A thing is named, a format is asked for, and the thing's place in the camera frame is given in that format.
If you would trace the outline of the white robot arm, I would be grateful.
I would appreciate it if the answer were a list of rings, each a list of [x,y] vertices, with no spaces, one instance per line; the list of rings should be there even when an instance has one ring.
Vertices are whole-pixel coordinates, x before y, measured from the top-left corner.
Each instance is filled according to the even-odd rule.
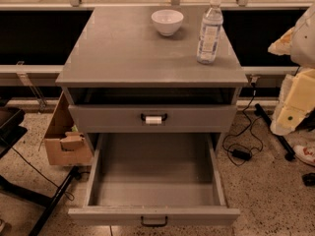
[[[315,108],[315,4],[268,51],[279,56],[289,55],[301,68],[296,76],[285,76],[272,117],[271,131],[283,136],[293,132]]]

